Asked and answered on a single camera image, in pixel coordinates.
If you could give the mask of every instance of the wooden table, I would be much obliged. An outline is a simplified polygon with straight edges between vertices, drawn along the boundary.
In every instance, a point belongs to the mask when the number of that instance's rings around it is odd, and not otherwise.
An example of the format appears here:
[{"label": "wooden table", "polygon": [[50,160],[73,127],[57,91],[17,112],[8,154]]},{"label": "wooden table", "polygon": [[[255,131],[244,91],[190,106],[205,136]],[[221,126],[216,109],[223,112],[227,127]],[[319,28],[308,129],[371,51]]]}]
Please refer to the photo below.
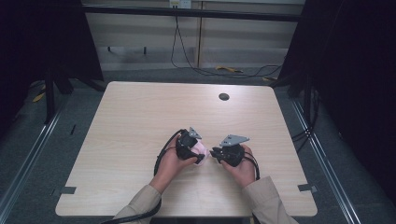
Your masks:
[{"label": "wooden table", "polygon": [[[219,98],[230,96],[228,101]],[[192,126],[206,147],[228,134],[246,142],[292,216],[314,216],[306,184],[274,91],[269,87],[111,82],[56,207],[59,216],[114,216],[153,176],[169,137]],[[191,166],[163,194],[156,217],[250,217],[241,189],[211,157]]]}]

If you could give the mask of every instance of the black circular marker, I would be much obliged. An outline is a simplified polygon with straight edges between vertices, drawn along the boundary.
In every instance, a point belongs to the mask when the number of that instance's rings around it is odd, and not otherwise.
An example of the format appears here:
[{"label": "black circular marker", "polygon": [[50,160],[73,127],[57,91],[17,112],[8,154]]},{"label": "black circular marker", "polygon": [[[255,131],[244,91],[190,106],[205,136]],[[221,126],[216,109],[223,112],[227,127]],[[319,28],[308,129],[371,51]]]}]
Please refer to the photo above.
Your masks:
[{"label": "black circular marker", "polygon": [[220,100],[222,101],[228,101],[230,99],[230,96],[227,93],[221,93],[219,95]]}]

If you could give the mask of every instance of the person's right hand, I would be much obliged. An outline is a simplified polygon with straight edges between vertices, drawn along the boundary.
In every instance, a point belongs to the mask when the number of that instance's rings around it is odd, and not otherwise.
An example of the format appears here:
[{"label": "person's right hand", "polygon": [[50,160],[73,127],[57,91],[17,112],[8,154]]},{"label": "person's right hand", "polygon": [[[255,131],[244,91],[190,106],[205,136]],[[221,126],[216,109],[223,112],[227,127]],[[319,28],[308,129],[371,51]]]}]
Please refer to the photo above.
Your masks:
[{"label": "person's right hand", "polygon": [[[251,149],[245,145],[241,145],[245,152],[248,152],[253,155]],[[253,163],[246,159],[242,159],[241,163],[236,167],[231,166],[226,161],[221,161],[221,165],[233,176],[235,182],[243,189],[247,185],[253,183],[255,181],[255,169]]]},{"label": "person's right hand", "polygon": [[197,161],[196,157],[192,157],[184,161],[177,157],[176,141],[178,138],[179,135],[175,136],[167,146],[166,153],[163,155],[163,159],[160,162],[158,172],[149,183],[161,194],[166,190],[181,170]]}]

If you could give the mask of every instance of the black wire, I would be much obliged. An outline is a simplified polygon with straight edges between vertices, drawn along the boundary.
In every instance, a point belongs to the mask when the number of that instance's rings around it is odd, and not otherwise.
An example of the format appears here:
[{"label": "black wire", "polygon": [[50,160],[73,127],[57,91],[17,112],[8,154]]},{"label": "black wire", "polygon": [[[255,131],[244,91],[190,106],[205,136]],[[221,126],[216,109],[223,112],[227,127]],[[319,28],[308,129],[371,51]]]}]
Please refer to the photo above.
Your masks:
[{"label": "black wire", "polygon": [[313,104],[314,104],[315,115],[314,115],[314,118],[313,118],[312,122],[311,122],[310,120],[308,121],[308,122],[309,122],[309,127],[306,128],[306,129],[303,131],[303,133],[305,133],[306,135],[303,135],[303,136],[299,137],[298,139],[293,139],[293,142],[297,142],[297,141],[300,141],[300,140],[302,140],[302,139],[305,138],[305,140],[303,141],[303,143],[302,143],[302,144],[299,146],[299,148],[296,150],[296,151],[297,151],[297,154],[301,151],[301,149],[303,148],[303,146],[305,145],[305,143],[308,141],[308,139],[311,138],[311,134],[312,134],[312,132],[314,131],[315,124],[316,124],[317,119],[318,119],[319,101],[318,101],[318,93],[317,93],[316,91],[314,91],[314,97],[313,97],[312,101],[313,101]]},{"label": "black wire", "polygon": [[254,168],[256,168],[256,180],[260,179],[260,169],[259,169],[259,164],[257,164],[257,162],[255,162],[255,160],[249,158],[249,157],[244,157],[245,160],[250,161],[251,163],[253,163]]},{"label": "black wire", "polygon": [[245,154],[248,154],[249,156],[251,156],[251,158],[253,158],[254,162],[256,162],[256,164],[258,164],[257,161],[256,161],[256,158],[254,158],[254,156],[252,154],[250,154],[248,152],[245,152]]},{"label": "black wire", "polygon": [[[323,48],[323,51],[321,52],[321,55],[320,55],[321,60],[323,60],[323,58],[324,58],[324,56],[323,56],[323,55],[324,55],[324,52],[326,51],[326,48],[329,46],[329,42],[330,42],[330,38],[331,38],[331,36],[332,36],[332,32],[333,32],[333,30],[334,30],[335,24],[336,24],[336,22],[337,22],[338,16],[339,16],[339,14],[340,14],[340,12],[341,12],[341,9],[343,8],[344,3],[345,3],[345,0],[343,0],[343,1],[341,2],[340,6],[339,6],[339,8],[337,9],[337,12],[336,12],[336,14],[335,14],[334,20],[332,21],[332,27],[330,28],[330,31],[329,31],[329,33],[327,34],[327,38],[326,38],[326,41],[325,41],[325,44],[324,44],[324,48]],[[317,104],[317,111],[315,112],[316,115],[315,115],[315,118],[314,118],[314,122],[313,122],[313,124],[311,125],[311,126],[312,126],[312,129],[311,129],[311,131],[309,132],[309,134],[308,134],[307,138],[305,139],[305,141],[303,142],[303,144],[300,146],[299,149],[297,149],[297,153],[301,150],[301,148],[304,146],[304,144],[305,144],[305,142],[307,141],[307,139],[311,136],[312,130],[313,130],[314,126],[315,126],[315,121],[316,121],[317,116],[318,116],[318,102],[316,102],[316,104]]]},{"label": "black wire", "polygon": [[[175,132],[172,135],[172,137],[169,138],[169,140],[165,143],[165,146],[163,146],[163,149],[161,150],[160,155],[158,155],[157,160],[155,161],[154,175],[157,174],[157,171],[160,166],[160,162],[161,162],[161,159],[163,158],[163,155],[165,155],[165,153],[168,149],[174,148],[174,147],[167,147],[167,146],[175,138],[176,135],[178,135],[179,133],[182,133],[183,131],[186,131],[186,130],[180,129],[179,131]],[[147,217],[152,217],[160,210],[162,202],[163,202],[163,199],[160,199],[160,201],[157,203],[157,205],[153,209],[148,211],[147,213],[134,215],[131,217],[121,217],[121,218],[117,218],[117,219],[111,219],[109,221],[102,222],[101,224],[119,224],[119,223],[137,221],[137,220],[147,218]]]},{"label": "black wire", "polygon": [[[187,60],[187,63],[189,64],[189,67],[179,67],[173,61],[174,53],[175,53],[175,44],[176,44],[177,34],[178,34],[178,37],[180,39],[181,47],[183,48],[183,53],[184,53],[184,56],[185,56],[185,58]],[[190,60],[187,57],[186,49],[184,47],[183,38],[181,37],[180,29],[178,27],[178,19],[177,19],[177,17],[176,17],[176,30],[175,30],[175,35],[174,35],[174,43],[173,43],[173,46],[172,46],[171,63],[176,68],[190,68],[190,69],[192,69],[192,71],[194,71],[194,72],[196,72],[196,73],[198,73],[200,75],[206,76],[206,77],[214,77],[214,76],[216,76],[216,77],[229,77],[229,78],[267,77],[267,76],[270,76],[273,73],[275,73],[277,70],[279,70],[283,66],[283,64],[281,64],[281,65],[265,65],[265,66],[262,66],[254,75],[242,75],[242,74],[227,75],[227,74],[213,73],[213,72],[210,72],[210,71],[203,70],[201,68],[195,68],[195,67],[193,67],[191,65]],[[265,67],[275,67],[276,69],[274,71],[268,73],[268,74],[264,74],[264,75],[259,76],[260,71],[263,68],[265,68]]]}]

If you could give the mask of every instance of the aluminum rail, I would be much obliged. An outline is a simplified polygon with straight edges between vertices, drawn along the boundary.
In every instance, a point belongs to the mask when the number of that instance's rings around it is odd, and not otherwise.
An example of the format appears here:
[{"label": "aluminum rail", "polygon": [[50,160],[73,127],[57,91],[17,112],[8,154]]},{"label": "aluminum rail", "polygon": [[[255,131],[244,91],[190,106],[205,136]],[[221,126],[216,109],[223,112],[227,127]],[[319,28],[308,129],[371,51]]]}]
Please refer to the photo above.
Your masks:
[{"label": "aluminum rail", "polygon": [[29,177],[29,174],[32,172],[35,167],[35,163],[38,160],[39,155],[41,154],[44,146],[49,140],[52,131],[54,130],[59,117],[61,115],[61,111],[64,110],[67,99],[62,99],[58,111],[55,113],[53,118],[49,121],[48,124],[44,125],[41,130],[40,135],[35,140],[34,145],[32,146],[29,155],[26,157],[21,169],[17,172],[16,176],[12,180],[10,186],[6,190],[6,192],[2,195],[0,200],[0,224],[5,224],[8,218],[9,213],[11,212],[12,207],[17,201],[18,197],[21,194],[21,191]]},{"label": "aluminum rail", "polygon": [[[297,100],[292,100],[292,103],[299,121],[306,130],[308,128],[308,124],[304,119],[302,106],[299,102],[297,102]],[[361,224],[361,220],[359,219],[353,203],[349,200],[346,191],[341,185],[341,182],[338,180],[338,177],[335,174],[335,171],[332,168],[332,165],[330,164],[323,147],[314,133],[310,134],[309,141],[312,148],[314,149],[315,155],[317,156],[320,167],[322,168],[323,173],[326,175],[329,185],[332,188],[335,199],[337,200],[342,212],[344,213],[344,216],[346,217],[346,221],[349,224]]]},{"label": "aluminum rail", "polygon": [[86,13],[177,16],[177,17],[195,17],[195,18],[236,19],[236,20],[249,20],[249,21],[297,22],[301,19],[300,15],[291,15],[291,14],[253,13],[253,12],[167,8],[167,7],[114,7],[114,6],[96,5],[96,4],[82,4],[82,5],[34,4],[34,5],[28,5],[28,7],[43,9],[43,10],[74,10],[74,11],[82,11]]}]

